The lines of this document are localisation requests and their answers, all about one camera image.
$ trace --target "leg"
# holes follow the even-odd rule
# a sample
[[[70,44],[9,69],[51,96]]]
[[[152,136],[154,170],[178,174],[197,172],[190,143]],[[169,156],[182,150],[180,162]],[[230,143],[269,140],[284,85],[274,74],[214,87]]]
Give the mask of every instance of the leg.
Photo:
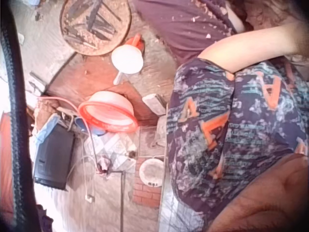
[[[142,18],[170,47],[178,64],[235,33],[228,19],[225,0],[133,1]]]

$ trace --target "hose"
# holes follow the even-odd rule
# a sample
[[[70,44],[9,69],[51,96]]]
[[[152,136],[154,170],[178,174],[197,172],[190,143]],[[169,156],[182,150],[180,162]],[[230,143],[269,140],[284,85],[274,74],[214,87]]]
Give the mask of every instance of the hose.
[[[1,1],[1,46],[8,74],[11,103],[11,147],[14,221],[17,232],[40,232],[28,143],[25,83],[15,21]]]

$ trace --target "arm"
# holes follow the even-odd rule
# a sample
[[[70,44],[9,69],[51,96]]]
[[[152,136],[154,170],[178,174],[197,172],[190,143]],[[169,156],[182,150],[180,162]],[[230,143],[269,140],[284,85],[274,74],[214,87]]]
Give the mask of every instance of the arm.
[[[308,35],[307,27],[300,23],[256,30],[214,43],[198,57],[235,73],[263,60],[309,50]]]

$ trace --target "person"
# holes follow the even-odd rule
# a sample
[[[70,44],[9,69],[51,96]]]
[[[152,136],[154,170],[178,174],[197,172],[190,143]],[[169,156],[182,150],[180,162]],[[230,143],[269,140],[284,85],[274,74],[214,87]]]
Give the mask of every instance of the person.
[[[308,207],[309,85],[285,58],[307,25],[244,32],[224,0],[134,0],[178,68],[167,118],[171,184],[199,231],[285,231]]]

